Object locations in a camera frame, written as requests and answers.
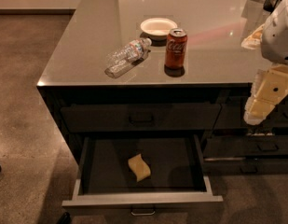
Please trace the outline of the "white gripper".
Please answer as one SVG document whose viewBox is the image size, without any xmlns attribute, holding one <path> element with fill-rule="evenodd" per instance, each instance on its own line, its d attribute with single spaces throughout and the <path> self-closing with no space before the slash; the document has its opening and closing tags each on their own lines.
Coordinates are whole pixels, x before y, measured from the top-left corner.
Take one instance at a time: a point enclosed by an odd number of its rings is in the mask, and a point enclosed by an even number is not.
<svg viewBox="0 0 288 224">
<path fill-rule="evenodd" d="M 272 65 L 268 70 L 258 70 L 244 111 L 244 121 L 258 125 L 288 95 L 288 65 Z"/>
</svg>

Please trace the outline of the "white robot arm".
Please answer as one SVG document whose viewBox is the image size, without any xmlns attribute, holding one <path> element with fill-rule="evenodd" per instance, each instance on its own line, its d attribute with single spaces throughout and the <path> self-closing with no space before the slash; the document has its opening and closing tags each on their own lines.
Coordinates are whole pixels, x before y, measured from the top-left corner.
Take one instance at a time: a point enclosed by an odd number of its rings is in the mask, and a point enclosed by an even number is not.
<svg viewBox="0 0 288 224">
<path fill-rule="evenodd" d="M 245 105 L 245 122 L 258 125 L 288 95 L 288 0 L 281 0 L 241 46 L 260 48 L 262 57 L 272 62 L 267 71 L 257 71 Z"/>
</svg>

